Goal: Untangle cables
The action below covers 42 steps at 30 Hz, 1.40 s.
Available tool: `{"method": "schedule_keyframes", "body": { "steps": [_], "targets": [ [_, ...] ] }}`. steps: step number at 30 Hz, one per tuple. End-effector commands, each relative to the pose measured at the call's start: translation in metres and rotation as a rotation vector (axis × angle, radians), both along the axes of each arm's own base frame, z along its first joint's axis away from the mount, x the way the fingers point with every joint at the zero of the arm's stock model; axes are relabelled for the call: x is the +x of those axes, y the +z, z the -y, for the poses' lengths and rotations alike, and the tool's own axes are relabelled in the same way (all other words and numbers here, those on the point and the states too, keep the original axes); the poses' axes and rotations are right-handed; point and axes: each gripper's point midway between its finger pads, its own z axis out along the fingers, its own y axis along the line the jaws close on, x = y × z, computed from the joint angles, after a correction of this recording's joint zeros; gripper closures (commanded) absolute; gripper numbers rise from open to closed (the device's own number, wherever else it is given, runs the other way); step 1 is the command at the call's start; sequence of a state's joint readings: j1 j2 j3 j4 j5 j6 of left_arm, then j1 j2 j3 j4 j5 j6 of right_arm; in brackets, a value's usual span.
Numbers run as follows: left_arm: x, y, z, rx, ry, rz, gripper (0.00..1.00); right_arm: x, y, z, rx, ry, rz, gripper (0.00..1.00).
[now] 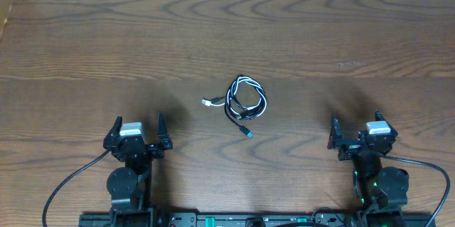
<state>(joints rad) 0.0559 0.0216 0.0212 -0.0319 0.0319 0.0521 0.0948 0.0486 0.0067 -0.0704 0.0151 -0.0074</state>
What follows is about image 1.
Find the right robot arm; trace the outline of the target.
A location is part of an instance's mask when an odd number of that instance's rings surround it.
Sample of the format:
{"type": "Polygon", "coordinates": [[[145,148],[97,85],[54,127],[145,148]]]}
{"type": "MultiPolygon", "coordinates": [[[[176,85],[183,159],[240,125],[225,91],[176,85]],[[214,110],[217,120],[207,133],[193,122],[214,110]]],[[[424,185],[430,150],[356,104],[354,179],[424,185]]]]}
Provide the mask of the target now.
{"type": "Polygon", "coordinates": [[[343,137],[341,125],[331,117],[328,148],[338,152],[340,161],[352,161],[355,193],[365,209],[357,213],[359,224],[367,224],[367,215],[399,211],[407,204],[409,174],[397,167],[384,167],[381,159],[392,150],[398,132],[375,111],[375,119],[365,124],[356,139],[343,137]]]}

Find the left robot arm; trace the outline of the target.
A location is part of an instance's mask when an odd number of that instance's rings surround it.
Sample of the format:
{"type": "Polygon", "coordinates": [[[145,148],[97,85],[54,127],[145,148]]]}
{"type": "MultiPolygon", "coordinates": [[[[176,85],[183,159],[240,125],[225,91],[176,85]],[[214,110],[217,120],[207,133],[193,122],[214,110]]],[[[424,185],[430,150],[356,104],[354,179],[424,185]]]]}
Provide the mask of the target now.
{"type": "Polygon", "coordinates": [[[173,149],[162,113],[158,114],[157,137],[159,142],[146,144],[143,124],[124,124],[119,116],[104,138],[103,147],[119,162],[125,163],[107,179],[112,210],[116,214],[145,212],[151,163],[163,158],[166,150],[173,149]]]}

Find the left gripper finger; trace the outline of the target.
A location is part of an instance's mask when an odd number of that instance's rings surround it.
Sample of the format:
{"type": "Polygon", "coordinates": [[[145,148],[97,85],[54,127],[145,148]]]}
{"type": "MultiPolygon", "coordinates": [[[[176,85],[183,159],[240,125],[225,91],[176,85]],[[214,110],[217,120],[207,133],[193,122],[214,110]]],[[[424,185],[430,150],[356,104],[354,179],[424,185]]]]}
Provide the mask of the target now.
{"type": "Polygon", "coordinates": [[[158,113],[157,137],[161,143],[168,144],[170,142],[170,136],[164,123],[164,115],[161,112],[158,113]]]}
{"type": "Polygon", "coordinates": [[[112,126],[112,128],[110,129],[110,131],[107,133],[106,137],[105,137],[105,142],[106,143],[110,143],[112,142],[113,140],[115,140],[118,136],[119,136],[119,133],[120,133],[120,130],[121,130],[121,127],[122,127],[122,117],[121,116],[118,116],[112,126]]]}

